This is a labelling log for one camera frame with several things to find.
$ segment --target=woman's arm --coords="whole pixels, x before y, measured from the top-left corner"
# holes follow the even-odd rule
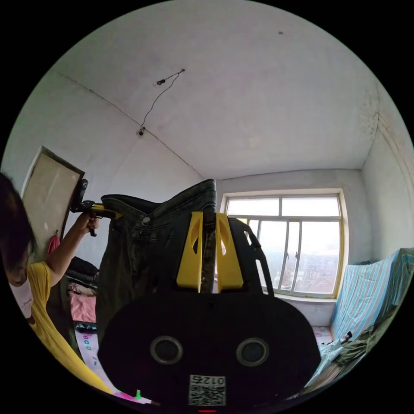
[[[96,217],[91,218],[88,213],[83,213],[78,217],[60,245],[46,259],[46,264],[51,270],[50,286],[54,286],[61,280],[85,234],[88,234],[90,229],[98,227],[99,219]]]

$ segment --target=floor mat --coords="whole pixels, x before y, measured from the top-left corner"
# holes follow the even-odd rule
[[[105,374],[102,365],[100,364],[97,354],[98,354],[98,336],[96,333],[86,334],[80,333],[75,329],[76,341],[78,343],[79,351],[82,355],[82,359],[85,362],[85,365],[104,382],[104,384],[114,393],[114,395],[128,399],[130,401],[135,401],[140,404],[149,404],[151,400],[146,398],[132,398],[129,395],[123,394],[117,390]]]
[[[312,329],[314,330],[318,345],[322,343],[327,344],[333,340],[328,326],[313,326]]]

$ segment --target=ceiling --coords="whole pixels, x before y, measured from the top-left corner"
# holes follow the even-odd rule
[[[53,70],[141,124],[172,78],[154,81],[181,68],[145,127],[203,177],[362,167],[376,78],[331,35],[271,6],[176,0],[139,9],[84,38]]]

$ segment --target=yellow shirt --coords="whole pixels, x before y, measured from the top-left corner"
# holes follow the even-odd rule
[[[46,311],[50,294],[50,268],[45,263],[30,265],[27,269],[33,305],[31,314],[35,324],[30,326],[48,351],[73,375],[92,387],[112,394],[104,382],[94,374],[57,331]]]

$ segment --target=black handle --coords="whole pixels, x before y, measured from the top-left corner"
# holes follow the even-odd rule
[[[96,214],[95,214],[93,211],[90,211],[90,212],[89,212],[89,216],[90,216],[90,218],[92,219],[92,218],[96,217]],[[96,237],[96,232],[95,232],[95,229],[89,229],[89,234],[90,234],[92,237]]]

